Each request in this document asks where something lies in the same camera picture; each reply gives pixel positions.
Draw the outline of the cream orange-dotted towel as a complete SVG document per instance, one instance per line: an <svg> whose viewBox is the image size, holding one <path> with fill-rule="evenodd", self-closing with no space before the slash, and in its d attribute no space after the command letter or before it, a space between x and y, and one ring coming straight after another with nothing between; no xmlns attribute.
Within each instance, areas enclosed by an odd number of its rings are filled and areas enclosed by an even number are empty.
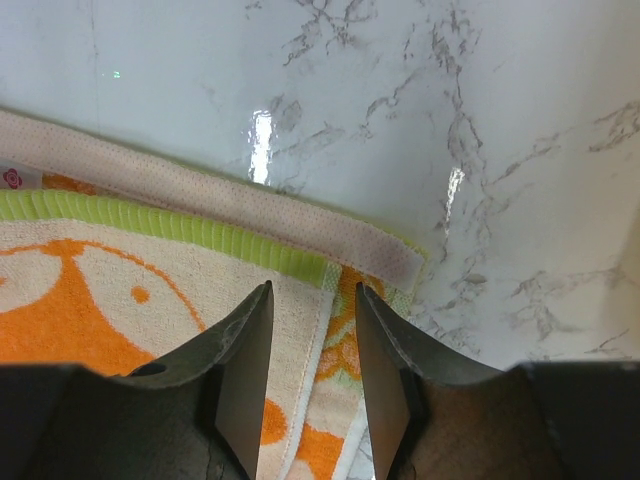
<svg viewBox="0 0 640 480"><path fill-rule="evenodd" d="M426 255L365 221L1 114L1 359L126 374L274 289L257 475L343 479L365 429L355 291L406 315Z"/></svg>

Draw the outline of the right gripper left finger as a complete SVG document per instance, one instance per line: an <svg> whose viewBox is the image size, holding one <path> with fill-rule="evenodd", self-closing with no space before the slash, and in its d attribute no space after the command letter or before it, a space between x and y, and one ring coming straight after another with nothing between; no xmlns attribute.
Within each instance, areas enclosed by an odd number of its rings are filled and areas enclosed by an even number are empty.
<svg viewBox="0 0 640 480"><path fill-rule="evenodd" d="M271 282L226 318L130 377L146 397L130 479L253 479L273 335Z"/></svg>

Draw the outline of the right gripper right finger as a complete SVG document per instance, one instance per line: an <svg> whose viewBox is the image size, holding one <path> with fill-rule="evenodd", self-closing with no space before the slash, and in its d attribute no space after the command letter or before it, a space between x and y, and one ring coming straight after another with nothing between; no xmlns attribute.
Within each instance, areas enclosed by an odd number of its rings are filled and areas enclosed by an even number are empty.
<svg viewBox="0 0 640 480"><path fill-rule="evenodd" d="M374 473L397 479L429 424L425 383L470 385L499 371L426 334L363 283L355 305Z"/></svg>

